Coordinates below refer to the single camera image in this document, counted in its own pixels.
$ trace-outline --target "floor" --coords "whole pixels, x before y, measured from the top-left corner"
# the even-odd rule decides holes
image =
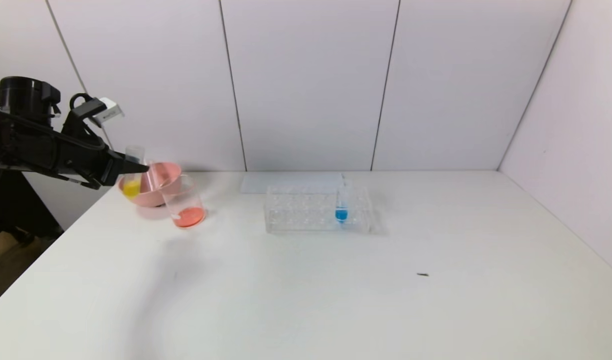
[[[51,243],[36,237],[30,244],[19,244],[12,235],[0,232],[0,296]]]

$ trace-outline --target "yellow liquid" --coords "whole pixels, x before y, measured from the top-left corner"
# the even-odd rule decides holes
[[[141,179],[139,180],[130,180],[123,185],[123,194],[126,197],[134,198],[139,194],[139,189],[141,188]]]

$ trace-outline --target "transparent container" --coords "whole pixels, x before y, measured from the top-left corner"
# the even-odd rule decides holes
[[[126,146],[126,160],[143,163],[145,150],[142,146],[130,145]],[[123,178],[123,194],[127,198],[134,198],[139,195],[141,189],[141,174],[127,173]]]
[[[336,192],[308,186],[270,186],[265,223],[269,233],[287,231],[351,231],[374,229],[372,203],[365,187],[346,184]]]
[[[197,184],[188,175],[179,177],[180,186],[168,186],[160,190],[170,218],[176,227],[181,229],[191,228],[201,223],[206,217],[206,210],[201,203],[201,196]]]

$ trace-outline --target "blue liquid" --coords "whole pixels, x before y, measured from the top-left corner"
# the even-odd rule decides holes
[[[335,210],[335,218],[340,224],[345,223],[348,218],[348,208],[346,207],[337,207]]]

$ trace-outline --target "black cable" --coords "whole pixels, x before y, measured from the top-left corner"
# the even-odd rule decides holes
[[[53,137],[55,137],[57,139],[60,139],[60,140],[62,140],[64,142],[68,142],[68,143],[74,144],[76,146],[79,146],[81,148],[85,148],[87,150],[95,150],[95,151],[97,151],[97,150],[104,150],[104,148],[106,146],[105,142],[103,141],[103,139],[101,139],[99,136],[96,136],[96,135],[95,135],[95,137],[97,137],[97,139],[99,141],[99,144],[98,145],[91,145],[91,144],[89,144],[87,142],[75,139],[74,137],[70,137],[68,135],[64,135],[62,133],[56,132],[56,131],[54,131],[54,130],[52,130],[49,127],[46,127],[44,125],[39,125],[38,123],[35,123],[33,121],[26,120],[26,119],[24,119],[24,118],[22,118],[20,116],[16,116],[16,115],[14,116],[13,114],[8,114],[7,112],[3,112],[3,111],[1,112],[0,111],[0,116],[1,115],[6,117],[6,118],[8,118],[13,123],[14,122],[15,123],[21,123],[22,125],[25,125],[28,128],[39,130],[40,132],[43,132],[43,133],[48,134],[50,136],[53,136]]]
[[[75,95],[72,96],[72,98],[70,98],[70,109],[75,109],[75,100],[77,100],[78,98],[84,98],[84,101],[91,101],[93,98],[86,94],[85,92],[79,92],[76,93]]]

